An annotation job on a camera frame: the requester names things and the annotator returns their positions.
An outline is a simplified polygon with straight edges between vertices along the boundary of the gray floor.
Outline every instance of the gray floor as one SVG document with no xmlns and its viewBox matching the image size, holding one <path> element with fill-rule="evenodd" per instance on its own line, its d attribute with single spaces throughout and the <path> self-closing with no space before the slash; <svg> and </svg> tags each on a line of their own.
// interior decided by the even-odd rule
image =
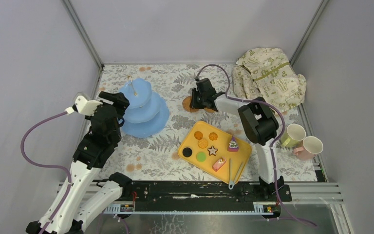
<svg viewBox="0 0 374 234">
<path fill-rule="evenodd" d="M 296 217 L 309 219 L 318 224 L 317 229 L 289 220 L 257 221 L 256 215 L 132 215 L 125 219 L 132 234 L 332 234 L 337 233 L 332 212 L 326 205 L 288 205 Z M 98 219 L 94 220 L 85 234 L 95 234 Z M 124 224 L 103 215 L 102 234 L 125 234 Z"/>
</svg>

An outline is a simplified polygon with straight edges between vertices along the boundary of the cloth bag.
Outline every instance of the cloth bag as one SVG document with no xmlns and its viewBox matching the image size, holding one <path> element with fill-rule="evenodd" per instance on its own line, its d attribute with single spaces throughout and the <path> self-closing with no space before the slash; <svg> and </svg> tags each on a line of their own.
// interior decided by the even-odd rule
<svg viewBox="0 0 374 234">
<path fill-rule="evenodd" d="M 279 48 L 256 48 L 241 56 L 233 68 L 233 92 L 246 99 L 263 97 L 280 112 L 304 102 L 306 79 L 293 71 Z"/>
</svg>

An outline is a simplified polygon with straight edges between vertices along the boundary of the gray wall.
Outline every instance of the gray wall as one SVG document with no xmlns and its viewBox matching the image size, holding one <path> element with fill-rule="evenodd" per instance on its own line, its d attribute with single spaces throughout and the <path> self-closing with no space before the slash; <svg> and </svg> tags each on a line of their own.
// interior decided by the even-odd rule
<svg viewBox="0 0 374 234">
<path fill-rule="evenodd" d="M 0 1 L 0 234 L 24 233 L 65 178 L 26 163 L 19 149 L 23 134 L 71 105 L 76 92 L 90 93 L 97 72 L 61 1 Z M 82 123 L 72 115 L 45 124 L 27 139 L 27 154 L 68 165 Z"/>
<path fill-rule="evenodd" d="M 330 2 L 295 70 L 355 233 L 374 233 L 374 1 Z"/>
<path fill-rule="evenodd" d="M 321 0 L 73 0 L 105 63 L 235 62 L 255 47 L 290 57 Z"/>
</svg>

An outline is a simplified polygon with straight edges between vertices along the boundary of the floral tablecloth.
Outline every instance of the floral tablecloth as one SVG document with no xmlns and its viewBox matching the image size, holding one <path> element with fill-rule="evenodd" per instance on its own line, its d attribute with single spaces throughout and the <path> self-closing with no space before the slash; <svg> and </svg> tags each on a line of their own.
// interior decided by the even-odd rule
<svg viewBox="0 0 374 234">
<path fill-rule="evenodd" d="M 233 65 L 221 65 L 231 74 Z M 156 91 L 167 103 L 170 118 L 160 133 L 150 138 L 135 138 L 122 133 L 122 141 L 101 170 L 98 179 L 108 178 L 115 172 L 121 172 L 134 180 L 217 180 L 177 155 L 177 148 L 188 134 L 195 122 L 203 120 L 232 135 L 249 142 L 244 134 L 238 116 L 216 112 L 208 113 L 200 110 L 195 113 L 186 112 L 182 101 L 195 87 L 194 74 L 202 65 L 106 65 L 99 83 L 100 91 L 117 93 L 126 82 L 127 76 L 144 78 L 151 82 Z M 227 79 L 216 67 L 206 68 L 200 75 L 209 78 L 217 91 L 224 91 Z M 297 109 L 283 113 L 286 125 L 301 124 Z M 256 150 L 246 165 L 241 181 L 258 180 L 259 160 Z M 316 181 L 316 174 L 311 161 L 300 161 L 290 150 L 278 148 L 278 167 L 285 181 Z"/>
</svg>

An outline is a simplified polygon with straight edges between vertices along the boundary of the cup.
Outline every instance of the cup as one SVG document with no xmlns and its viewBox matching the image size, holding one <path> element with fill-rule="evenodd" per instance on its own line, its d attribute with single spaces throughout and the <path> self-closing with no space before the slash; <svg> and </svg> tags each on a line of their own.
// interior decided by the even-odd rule
<svg viewBox="0 0 374 234">
<path fill-rule="evenodd" d="M 306 131 L 298 124 L 292 123 L 280 138 L 282 148 L 292 148 L 306 137 Z"/>
<path fill-rule="evenodd" d="M 293 154 L 300 160 L 309 160 L 315 155 L 322 153 L 322 151 L 322 141 L 317 137 L 307 136 L 299 146 L 293 150 Z"/>
</svg>

